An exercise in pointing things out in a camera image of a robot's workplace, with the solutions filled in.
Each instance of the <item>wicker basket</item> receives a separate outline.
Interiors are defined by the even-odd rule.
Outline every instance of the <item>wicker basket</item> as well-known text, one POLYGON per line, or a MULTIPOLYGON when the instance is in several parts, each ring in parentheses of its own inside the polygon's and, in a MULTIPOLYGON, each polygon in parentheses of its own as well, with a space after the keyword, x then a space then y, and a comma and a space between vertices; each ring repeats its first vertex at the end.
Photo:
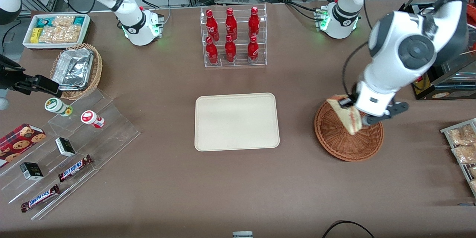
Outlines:
MULTIPOLYGON (((63 94, 61 97, 63 99, 70 99, 70 100, 77 100, 78 98, 82 97, 85 94, 89 94, 90 92, 93 92, 94 89, 96 89, 97 84, 99 84, 99 80, 101 79, 101 72, 102 72, 102 59, 101 55, 97 52, 97 50, 89 44, 80 44, 80 45, 74 45, 70 48, 66 48, 66 50, 74 50, 74 49, 81 49, 81 48, 88 48, 91 51, 94 52, 94 59, 93 59, 93 66, 91 67, 91 74, 89 78, 89 85, 88 87, 83 90, 83 91, 63 91, 63 94)), ((51 69, 51 72, 49 73, 49 78, 53 78, 53 74, 55 73, 56 70, 56 64, 58 64, 59 60, 59 55, 56 57, 55 63, 53 64, 53 68, 51 69)))
POLYGON ((384 140, 381 122, 364 126, 355 135, 350 135, 327 101, 316 113, 314 130, 321 145, 331 155, 348 162, 363 161, 374 156, 384 140))

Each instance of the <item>acrylic display stand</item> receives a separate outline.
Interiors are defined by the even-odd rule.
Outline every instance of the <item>acrylic display stand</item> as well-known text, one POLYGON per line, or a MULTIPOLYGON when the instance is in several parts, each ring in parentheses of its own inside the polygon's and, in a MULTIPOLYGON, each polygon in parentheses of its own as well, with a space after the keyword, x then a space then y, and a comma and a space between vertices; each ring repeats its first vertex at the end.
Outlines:
POLYGON ((71 116, 54 116, 42 127, 46 138, 0 170, 1 190, 5 199, 18 207, 19 213, 22 203, 58 184, 60 195, 50 197, 46 202, 22 213, 32 220, 44 217, 140 134, 131 122, 119 113, 112 99, 99 89, 84 95, 71 106, 71 116), (104 118, 105 125, 98 129, 83 124, 80 116, 86 110, 93 110, 104 118), (75 156, 66 157, 60 154, 55 143, 55 139, 60 136, 71 142, 76 151, 75 156), (94 162, 60 182, 58 174, 88 154, 94 162), (23 162, 37 163, 44 177, 39 181, 25 179, 19 167, 23 162))
POLYGON ((226 10, 221 8, 208 6, 202 7, 200 11, 200 28, 202 32, 202 46, 203 46, 203 58, 205 67, 233 67, 233 66, 256 66, 256 65, 266 65, 267 64, 267 15, 266 15, 266 5, 256 4, 256 5, 237 5, 233 6, 233 13, 237 20, 238 24, 238 38, 234 41, 237 47, 237 58, 234 63, 229 63, 226 60, 225 54, 225 36, 226 36, 226 10), (248 62, 248 44, 250 43, 250 37, 248 36, 248 20, 251 15, 251 8, 256 6, 258 8, 258 16, 260 17, 260 33, 257 36, 257 43, 260 46, 258 50, 258 60, 255 64, 250 64, 248 62), (218 42, 215 42, 216 48, 218 49, 218 64, 211 65, 205 47, 207 43, 205 38, 207 38, 207 16, 205 11, 211 9, 213 11, 213 16, 218 23, 218 32, 220 34, 220 39, 218 42))
MULTIPOLYGON (((473 128, 473 131, 476 133, 476 118, 440 130, 441 133, 444 133, 444 134, 445 134, 445 137, 447 138, 447 140, 448 140, 448 142, 449 142, 449 145, 451 146, 451 152, 454 154, 454 156, 455 156, 457 159, 458 159, 458 156, 454 153, 454 149, 455 149, 458 145, 455 145, 455 144, 453 143, 453 141, 452 141, 452 139, 450 138, 448 132, 449 132, 449 130, 456 129, 456 128, 460 128, 461 126, 465 126, 465 125, 470 125, 471 128, 473 128)), ((464 174, 464 178, 466 178, 466 181, 468 182, 468 184, 469 184, 469 182, 470 182, 471 180, 476 179, 476 177, 473 177, 473 176, 471 175, 471 172, 469 172, 469 168, 476 166, 476 164, 461 164, 459 161, 458 161, 458 164, 459 164, 459 167, 461 167, 461 170, 463 171, 463 174, 464 174)), ((469 187, 471 188, 471 191, 473 192, 473 196, 476 197, 476 190, 474 190, 474 189, 471 187, 471 185, 470 185, 469 187)))

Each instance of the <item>tabletop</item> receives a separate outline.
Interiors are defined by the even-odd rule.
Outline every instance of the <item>tabletop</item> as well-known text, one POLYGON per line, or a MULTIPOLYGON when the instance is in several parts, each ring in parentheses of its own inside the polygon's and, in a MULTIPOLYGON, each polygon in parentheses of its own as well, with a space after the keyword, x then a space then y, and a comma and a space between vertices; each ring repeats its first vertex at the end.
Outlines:
MULTIPOLYGON (((402 2, 368 1, 371 22, 402 2)), ((396 99, 410 110, 384 121, 379 153, 343 162, 319 144, 313 118, 326 98, 343 93, 342 65, 367 41, 366 22, 335 40, 288 6, 267 4, 267 66, 206 69, 199 13, 173 9, 163 38, 143 47, 124 37, 112 12, 90 14, 88 43, 103 60, 99 88, 141 135, 40 221, 27 220, 0 198, 0 237, 223 238, 253 231, 256 238, 306 238, 322 236, 342 219, 381 238, 475 236, 476 209, 456 205, 474 199, 439 132, 474 118, 475 100, 415 101, 406 87, 396 99), (277 148, 195 150, 198 97, 262 92, 276 96, 277 148)), ((57 55, 25 49, 20 63, 27 74, 48 76, 57 55)), ((357 53, 348 84, 369 61, 367 50, 357 53)), ((1 135, 52 117, 43 108, 47 94, 7 97, 1 135)))

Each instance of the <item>coca-cola bottle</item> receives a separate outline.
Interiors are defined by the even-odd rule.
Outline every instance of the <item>coca-cola bottle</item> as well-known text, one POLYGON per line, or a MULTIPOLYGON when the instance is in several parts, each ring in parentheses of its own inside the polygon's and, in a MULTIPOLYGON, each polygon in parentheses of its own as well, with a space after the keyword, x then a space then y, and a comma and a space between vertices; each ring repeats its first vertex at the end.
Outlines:
POLYGON ((218 64, 218 50, 216 49, 216 46, 213 43, 213 39, 207 36, 205 41, 207 42, 207 46, 205 47, 205 50, 207 50, 207 57, 209 58, 210 64, 217 65, 218 64))
POLYGON ((250 20, 248 21, 248 28, 248 35, 250 38, 253 35, 258 36, 258 33, 260 33, 260 18, 258 17, 258 8, 256 6, 251 8, 251 16, 250 20))
POLYGON ((207 14, 207 32, 209 33, 209 36, 213 38, 213 41, 217 42, 220 40, 218 23, 216 23, 216 19, 213 17, 213 12, 210 9, 208 9, 205 14, 207 14))
POLYGON ((233 41, 238 38, 237 19, 233 15, 233 8, 226 9, 226 34, 231 35, 233 41))
POLYGON ((256 43, 256 36, 252 35, 248 44, 248 62, 255 64, 258 61, 258 49, 260 46, 256 43))
POLYGON ((226 35, 225 52, 226 60, 229 63, 234 63, 237 57, 237 47, 233 42, 233 37, 231 37, 231 35, 226 35))

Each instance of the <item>snickers bar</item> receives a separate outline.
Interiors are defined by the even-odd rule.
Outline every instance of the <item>snickers bar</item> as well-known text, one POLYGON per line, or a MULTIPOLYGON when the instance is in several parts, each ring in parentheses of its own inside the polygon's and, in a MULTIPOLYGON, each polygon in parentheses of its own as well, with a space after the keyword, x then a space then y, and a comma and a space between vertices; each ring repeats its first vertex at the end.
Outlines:
POLYGON ((60 194, 60 189, 58 185, 54 185, 53 188, 45 191, 44 193, 38 195, 34 199, 31 199, 29 202, 25 202, 22 204, 22 212, 25 213, 32 209, 37 204, 45 201, 46 199, 50 198, 53 195, 60 194))
POLYGON ((85 158, 82 158, 81 161, 68 168, 65 172, 62 172, 58 175, 59 181, 63 182, 67 177, 74 175, 76 172, 80 171, 83 167, 92 162, 92 159, 89 155, 86 155, 85 158))

